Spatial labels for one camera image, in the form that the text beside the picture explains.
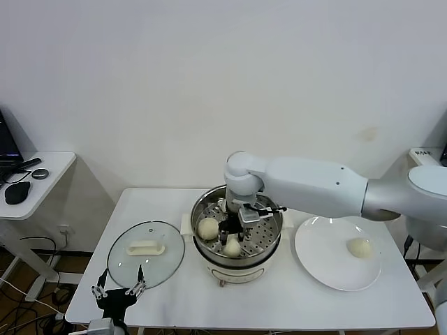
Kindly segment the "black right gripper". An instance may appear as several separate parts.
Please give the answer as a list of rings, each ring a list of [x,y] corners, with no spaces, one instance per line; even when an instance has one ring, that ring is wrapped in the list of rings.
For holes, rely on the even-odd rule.
[[[229,214],[224,220],[219,222],[219,241],[222,246],[225,246],[228,234],[238,234],[238,241],[242,242],[250,229],[248,226],[241,224],[237,214]]]

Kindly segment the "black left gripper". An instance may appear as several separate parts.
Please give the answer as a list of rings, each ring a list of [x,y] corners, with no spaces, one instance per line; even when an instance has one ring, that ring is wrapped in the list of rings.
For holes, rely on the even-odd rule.
[[[139,265],[137,282],[129,289],[119,288],[105,291],[108,270],[99,276],[96,285],[91,287],[91,293],[95,297],[97,306],[102,310],[102,318],[124,319],[128,307],[135,304],[135,297],[139,297],[146,290],[146,281]]]

